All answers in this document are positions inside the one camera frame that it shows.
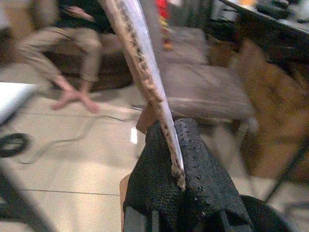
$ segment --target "person's hand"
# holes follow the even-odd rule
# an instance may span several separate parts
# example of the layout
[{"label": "person's hand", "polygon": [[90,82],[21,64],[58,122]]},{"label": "person's hand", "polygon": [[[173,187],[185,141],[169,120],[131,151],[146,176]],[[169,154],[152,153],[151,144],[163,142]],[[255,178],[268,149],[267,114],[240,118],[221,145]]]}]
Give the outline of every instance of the person's hand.
[{"label": "person's hand", "polygon": [[82,8],[79,8],[77,6],[70,6],[66,10],[71,16],[75,18],[84,18],[92,22],[95,21],[91,15],[88,15]]}]

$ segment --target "brown couch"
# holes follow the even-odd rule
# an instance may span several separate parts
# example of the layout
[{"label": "brown couch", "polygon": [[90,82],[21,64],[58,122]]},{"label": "brown couch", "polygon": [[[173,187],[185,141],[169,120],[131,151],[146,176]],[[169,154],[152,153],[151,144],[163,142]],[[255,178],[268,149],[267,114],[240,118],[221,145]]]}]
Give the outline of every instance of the brown couch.
[{"label": "brown couch", "polygon": [[[26,36],[34,30],[53,25],[58,19],[58,9],[56,0],[31,0],[25,6],[18,3],[13,6],[8,5],[6,12],[11,21],[13,34],[18,39]],[[101,34],[102,39],[102,61],[99,70],[99,81],[94,86],[94,90],[109,88],[119,88],[130,85],[132,76],[127,67],[122,46],[116,35],[111,33]],[[74,43],[68,42],[61,44],[47,52],[48,58],[68,77],[72,84],[76,84],[82,63],[82,53],[76,48]]]},{"label": "brown couch", "polygon": [[27,64],[15,63],[14,40],[10,28],[0,28],[0,82],[37,84],[37,92],[51,96],[50,84]]}]

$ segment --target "chair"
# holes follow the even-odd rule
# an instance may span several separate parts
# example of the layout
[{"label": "chair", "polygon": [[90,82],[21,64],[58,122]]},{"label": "chair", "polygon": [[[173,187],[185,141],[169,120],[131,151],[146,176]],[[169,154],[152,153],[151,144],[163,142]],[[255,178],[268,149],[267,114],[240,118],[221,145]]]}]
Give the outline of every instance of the chair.
[{"label": "chair", "polygon": [[[176,36],[173,39],[172,34],[172,46],[175,44],[176,49],[173,52],[166,52],[159,36],[160,25],[157,20],[158,13],[154,10],[155,3],[140,0],[140,4],[145,12],[154,54],[174,119],[190,117],[199,123],[212,124],[240,120],[254,131],[256,129],[254,109],[242,88],[240,78],[227,68],[207,65],[208,45],[205,39],[200,40],[198,44],[200,51],[204,51],[204,61],[195,57],[198,50],[194,50],[192,46],[185,47],[184,51],[179,52],[177,46],[192,43],[194,38],[200,38],[198,34],[202,31],[173,28]],[[150,107],[143,110],[138,122],[137,128],[142,132],[146,132],[147,127],[154,123],[153,120],[145,118],[149,114],[147,111]]]}]

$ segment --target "table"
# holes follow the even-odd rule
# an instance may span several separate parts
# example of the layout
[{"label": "table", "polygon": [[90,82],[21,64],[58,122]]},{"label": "table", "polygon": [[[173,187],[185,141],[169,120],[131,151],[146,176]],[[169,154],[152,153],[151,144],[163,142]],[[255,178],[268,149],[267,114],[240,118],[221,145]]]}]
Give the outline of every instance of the table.
[{"label": "table", "polygon": [[254,6],[246,6],[237,3],[238,0],[219,0],[219,1],[236,9],[241,14],[259,18],[268,23],[269,26],[277,27],[282,30],[287,30],[296,36],[300,36],[303,39],[309,40],[309,24],[298,23],[293,16],[287,19],[276,20],[266,14],[258,12]]}]

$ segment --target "person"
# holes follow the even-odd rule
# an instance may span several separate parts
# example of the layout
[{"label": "person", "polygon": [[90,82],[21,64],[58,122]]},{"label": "person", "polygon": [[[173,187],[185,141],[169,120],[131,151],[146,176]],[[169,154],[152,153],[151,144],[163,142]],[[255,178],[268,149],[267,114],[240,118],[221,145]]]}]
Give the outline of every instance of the person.
[{"label": "person", "polygon": [[[98,80],[102,50],[99,34],[110,30],[111,25],[97,0],[58,0],[58,8],[60,20],[54,26],[43,28],[23,39],[17,45],[17,51],[27,63],[63,90],[58,102],[51,106],[52,109],[59,110],[72,101],[80,101],[86,109],[97,113],[99,106],[90,99],[89,91]],[[84,53],[79,90],[43,54],[51,47],[70,40]]]}]

